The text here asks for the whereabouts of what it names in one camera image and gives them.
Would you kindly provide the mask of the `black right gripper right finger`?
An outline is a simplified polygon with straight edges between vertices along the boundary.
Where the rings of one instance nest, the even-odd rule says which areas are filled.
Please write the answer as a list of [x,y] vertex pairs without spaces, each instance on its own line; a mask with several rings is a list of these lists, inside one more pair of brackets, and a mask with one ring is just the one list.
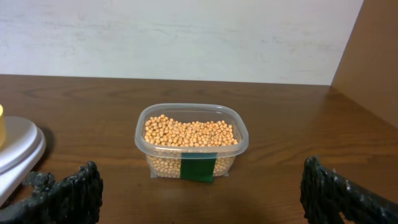
[[300,203],[309,223],[397,223],[397,204],[321,165],[304,162]]

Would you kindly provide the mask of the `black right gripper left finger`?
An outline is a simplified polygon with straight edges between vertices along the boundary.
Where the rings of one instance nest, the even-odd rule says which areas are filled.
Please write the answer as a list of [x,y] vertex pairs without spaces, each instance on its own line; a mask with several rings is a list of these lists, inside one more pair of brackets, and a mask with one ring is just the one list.
[[103,179],[93,161],[63,180],[51,173],[32,171],[23,185],[31,195],[1,210],[1,223],[90,223],[99,222],[103,204]]

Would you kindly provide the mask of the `pale yellow bowl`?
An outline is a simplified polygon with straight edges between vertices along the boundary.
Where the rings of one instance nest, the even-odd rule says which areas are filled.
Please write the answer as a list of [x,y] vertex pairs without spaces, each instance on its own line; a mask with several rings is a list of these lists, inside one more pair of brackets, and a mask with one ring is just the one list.
[[5,142],[6,138],[6,126],[4,120],[4,108],[0,105],[0,146],[2,146]]

